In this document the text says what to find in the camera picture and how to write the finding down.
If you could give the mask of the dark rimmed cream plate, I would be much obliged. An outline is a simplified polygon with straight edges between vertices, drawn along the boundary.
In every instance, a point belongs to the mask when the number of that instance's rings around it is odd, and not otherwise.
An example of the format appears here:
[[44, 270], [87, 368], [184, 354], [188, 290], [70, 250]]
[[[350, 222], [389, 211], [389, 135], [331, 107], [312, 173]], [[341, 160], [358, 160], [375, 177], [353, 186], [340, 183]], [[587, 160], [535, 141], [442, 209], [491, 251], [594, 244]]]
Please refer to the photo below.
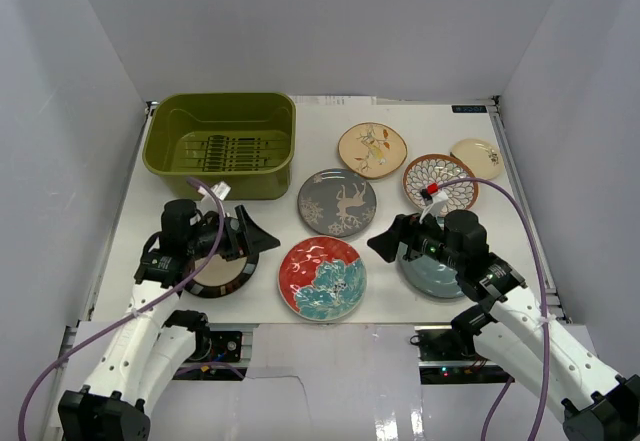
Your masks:
[[186, 284], [184, 290], [205, 299], [227, 296], [241, 289], [250, 280], [258, 262], [258, 254], [234, 261], [225, 261], [220, 255], [216, 255]]

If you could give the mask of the red and teal floral plate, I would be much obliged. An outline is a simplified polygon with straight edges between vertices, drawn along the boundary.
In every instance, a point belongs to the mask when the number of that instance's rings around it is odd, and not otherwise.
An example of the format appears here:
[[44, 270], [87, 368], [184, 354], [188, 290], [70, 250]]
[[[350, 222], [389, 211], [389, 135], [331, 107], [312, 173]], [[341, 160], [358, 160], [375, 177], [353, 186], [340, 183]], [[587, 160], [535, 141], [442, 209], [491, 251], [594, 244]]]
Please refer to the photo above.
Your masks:
[[364, 261], [350, 244], [329, 236], [307, 238], [284, 256], [278, 288], [301, 318], [333, 323], [354, 311], [367, 288]]

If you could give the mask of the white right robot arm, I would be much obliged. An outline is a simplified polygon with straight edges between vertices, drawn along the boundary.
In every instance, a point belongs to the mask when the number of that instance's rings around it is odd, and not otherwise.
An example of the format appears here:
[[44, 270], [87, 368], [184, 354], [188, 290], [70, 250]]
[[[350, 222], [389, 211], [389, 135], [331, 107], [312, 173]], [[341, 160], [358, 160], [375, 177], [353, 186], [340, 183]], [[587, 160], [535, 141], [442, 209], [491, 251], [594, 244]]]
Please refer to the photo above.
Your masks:
[[524, 278], [491, 252], [474, 213], [453, 211], [442, 223], [399, 215], [367, 244], [388, 263], [428, 257], [451, 268], [472, 302], [451, 321], [453, 351], [493, 361], [538, 395], [568, 439], [638, 439], [638, 376], [622, 376], [543, 314]]

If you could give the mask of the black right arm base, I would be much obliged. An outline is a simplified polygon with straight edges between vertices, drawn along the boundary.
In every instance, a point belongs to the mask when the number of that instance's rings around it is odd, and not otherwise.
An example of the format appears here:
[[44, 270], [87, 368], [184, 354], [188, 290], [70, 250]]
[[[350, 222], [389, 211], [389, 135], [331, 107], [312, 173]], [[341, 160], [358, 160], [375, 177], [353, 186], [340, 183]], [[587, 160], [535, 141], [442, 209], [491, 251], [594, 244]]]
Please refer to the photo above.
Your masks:
[[500, 366], [463, 347], [449, 325], [417, 326], [409, 343], [418, 349], [423, 386], [503, 384], [509, 378]]

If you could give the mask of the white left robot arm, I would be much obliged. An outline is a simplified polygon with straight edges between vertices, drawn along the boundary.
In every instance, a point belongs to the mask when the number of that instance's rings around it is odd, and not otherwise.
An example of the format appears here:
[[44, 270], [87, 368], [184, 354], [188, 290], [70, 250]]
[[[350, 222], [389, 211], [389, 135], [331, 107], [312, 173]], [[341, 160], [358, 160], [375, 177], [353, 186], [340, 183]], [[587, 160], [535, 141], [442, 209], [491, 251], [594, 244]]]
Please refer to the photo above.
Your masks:
[[225, 261], [279, 247], [243, 206], [201, 213], [195, 201], [165, 204], [161, 229], [149, 238], [134, 275], [124, 323], [78, 391], [65, 391], [58, 415], [67, 440], [146, 440], [150, 415], [180, 366], [211, 348], [206, 314], [180, 310], [189, 283], [215, 255]]

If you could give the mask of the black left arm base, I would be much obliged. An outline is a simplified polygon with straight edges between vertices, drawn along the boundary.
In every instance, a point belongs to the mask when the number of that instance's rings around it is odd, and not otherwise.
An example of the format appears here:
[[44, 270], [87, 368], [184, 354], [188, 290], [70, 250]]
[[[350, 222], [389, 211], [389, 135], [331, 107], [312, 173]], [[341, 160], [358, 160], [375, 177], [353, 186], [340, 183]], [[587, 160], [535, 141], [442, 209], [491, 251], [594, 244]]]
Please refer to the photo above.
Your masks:
[[247, 371], [241, 366], [243, 333], [213, 331], [208, 351], [200, 358], [190, 359], [181, 367], [174, 380], [181, 381], [241, 381]]

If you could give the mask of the olive green plastic bin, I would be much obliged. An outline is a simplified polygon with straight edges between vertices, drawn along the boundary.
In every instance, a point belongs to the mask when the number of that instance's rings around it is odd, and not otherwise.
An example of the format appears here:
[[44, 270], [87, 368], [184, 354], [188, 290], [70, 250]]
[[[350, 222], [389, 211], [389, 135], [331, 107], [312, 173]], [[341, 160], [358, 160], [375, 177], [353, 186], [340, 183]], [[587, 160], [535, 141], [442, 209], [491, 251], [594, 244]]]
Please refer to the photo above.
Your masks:
[[146, 168], [177, 198], [201, 197], [187, 179], [230, 188], [229, 200], [273, 200], [291, 183], [296, 107], [280, 93], [176, 94], [156, 107]]

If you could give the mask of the light blue ceramic plate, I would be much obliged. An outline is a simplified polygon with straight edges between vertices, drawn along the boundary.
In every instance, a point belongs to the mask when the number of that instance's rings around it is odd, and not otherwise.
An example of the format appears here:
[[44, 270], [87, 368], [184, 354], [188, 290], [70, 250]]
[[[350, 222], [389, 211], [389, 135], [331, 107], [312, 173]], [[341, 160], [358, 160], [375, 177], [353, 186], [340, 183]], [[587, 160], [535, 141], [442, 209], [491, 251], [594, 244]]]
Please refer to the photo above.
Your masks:
[[427, 256], [407, 261], [399, 255], [397, 262], [406, 281], [421, 293], [439, 299], [464, 296], [456, 281], [455, 271], [446, 265]]

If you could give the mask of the grey reindeer snowflake plate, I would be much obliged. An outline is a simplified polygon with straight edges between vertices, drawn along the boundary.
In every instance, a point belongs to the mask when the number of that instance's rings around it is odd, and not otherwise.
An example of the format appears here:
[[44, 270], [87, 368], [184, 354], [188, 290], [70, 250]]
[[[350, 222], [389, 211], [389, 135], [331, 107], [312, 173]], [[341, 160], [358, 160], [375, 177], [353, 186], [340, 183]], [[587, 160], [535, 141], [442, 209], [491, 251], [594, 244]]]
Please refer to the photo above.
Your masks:
[[304, 223], [314, 232], [345, 238], [371, 224], [377, 198], [362, 176], [345, 169], [326, 169], [302, 184], [297, 207]]

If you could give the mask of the brown rimmed petal pattern bowl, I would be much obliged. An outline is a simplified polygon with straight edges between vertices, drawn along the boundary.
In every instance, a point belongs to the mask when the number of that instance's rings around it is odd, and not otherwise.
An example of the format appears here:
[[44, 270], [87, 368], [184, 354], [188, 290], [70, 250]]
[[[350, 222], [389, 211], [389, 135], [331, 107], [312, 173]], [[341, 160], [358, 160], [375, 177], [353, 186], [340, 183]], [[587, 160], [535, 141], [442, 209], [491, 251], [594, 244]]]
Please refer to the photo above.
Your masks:
[[[414, 159], [405, 169], [403, 189], [409, 201], [418, 209], [425, 208], [421, 191], [429, 185], [442, 186], [446, 181], [473, 178], [474, 174], [461, 161], [444, 154], [427, 154]], [[444, 217], [454, 210], [468, 210], [476, 202], [479, 188], [474, 182], [465, 181], [446, 186], [447, 204], [441, 209]]]

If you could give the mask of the beige bird branch plate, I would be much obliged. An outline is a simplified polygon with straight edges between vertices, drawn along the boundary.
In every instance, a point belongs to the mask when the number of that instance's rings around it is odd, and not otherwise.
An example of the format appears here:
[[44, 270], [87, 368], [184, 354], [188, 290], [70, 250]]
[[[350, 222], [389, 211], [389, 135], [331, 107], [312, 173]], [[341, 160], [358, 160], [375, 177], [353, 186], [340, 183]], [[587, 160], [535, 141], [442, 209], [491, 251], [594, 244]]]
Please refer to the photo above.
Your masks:
[[338, 154], [346, 167], [367, 179], [380, 179], [406, 160], [408, 148], [392, 128], [380, 123], [360, 123], [338, 141]]

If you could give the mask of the small cream flower plate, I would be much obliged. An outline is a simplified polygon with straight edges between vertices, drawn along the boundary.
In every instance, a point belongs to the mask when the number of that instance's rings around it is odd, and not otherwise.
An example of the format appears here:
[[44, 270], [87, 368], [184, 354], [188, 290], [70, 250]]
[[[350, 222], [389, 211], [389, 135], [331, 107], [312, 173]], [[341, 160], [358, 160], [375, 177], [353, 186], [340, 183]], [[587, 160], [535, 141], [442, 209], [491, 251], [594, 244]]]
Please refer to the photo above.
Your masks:
[[499, 149], [487, 141], [476, 138], [458, 141], [451, 147], [450, 155], [467, 165], [479, 178], [495, 179], [504, 168]]

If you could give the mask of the white paper sheets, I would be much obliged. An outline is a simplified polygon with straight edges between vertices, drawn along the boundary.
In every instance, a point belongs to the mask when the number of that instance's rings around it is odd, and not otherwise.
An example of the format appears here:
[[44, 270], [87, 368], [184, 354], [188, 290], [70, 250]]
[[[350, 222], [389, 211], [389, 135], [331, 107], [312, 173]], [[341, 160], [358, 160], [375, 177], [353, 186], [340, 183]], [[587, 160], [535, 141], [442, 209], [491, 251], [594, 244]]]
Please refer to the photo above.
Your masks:
[[375, 106], [376, 96], [353, 95], [292, 95], [296, 105], [305, 106]]

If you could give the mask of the blue label sticker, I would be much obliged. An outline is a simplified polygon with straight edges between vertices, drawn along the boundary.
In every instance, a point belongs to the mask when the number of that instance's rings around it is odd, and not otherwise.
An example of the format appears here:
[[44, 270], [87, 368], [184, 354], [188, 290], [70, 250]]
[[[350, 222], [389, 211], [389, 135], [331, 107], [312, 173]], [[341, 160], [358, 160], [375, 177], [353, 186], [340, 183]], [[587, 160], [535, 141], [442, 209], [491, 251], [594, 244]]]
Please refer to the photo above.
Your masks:
[[484, 105], [452, 105], [451, 109], [457, 114], [481, 114], [487, 112], [487, 108]]

